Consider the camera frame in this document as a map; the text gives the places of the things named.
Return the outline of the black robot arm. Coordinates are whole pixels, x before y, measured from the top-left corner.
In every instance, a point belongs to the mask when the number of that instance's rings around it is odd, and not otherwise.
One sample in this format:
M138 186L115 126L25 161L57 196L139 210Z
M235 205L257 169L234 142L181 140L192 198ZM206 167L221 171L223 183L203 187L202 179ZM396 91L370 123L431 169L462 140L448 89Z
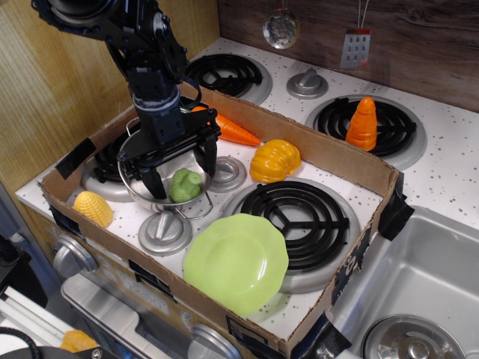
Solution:
M157 168L200 147L204 169L216 170L220 128L214 109L183 113L180 90L186 49L175 39L156 1L33 1L39 17L59 31L103 41L126 79L141 127L118 155L128 175L153 198L167 197Z

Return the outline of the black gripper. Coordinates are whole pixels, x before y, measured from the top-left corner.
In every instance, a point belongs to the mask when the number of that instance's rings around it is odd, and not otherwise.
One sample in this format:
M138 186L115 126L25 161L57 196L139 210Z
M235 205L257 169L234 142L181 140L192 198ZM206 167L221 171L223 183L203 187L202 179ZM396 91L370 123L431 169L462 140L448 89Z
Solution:
M120 169L128 177L140 178L155 199L167 197L155 167L193 150L201 169L216 172L217 127L213 108L183 113L178 100L169 103L133 99L140 130L124 142L118 153Z

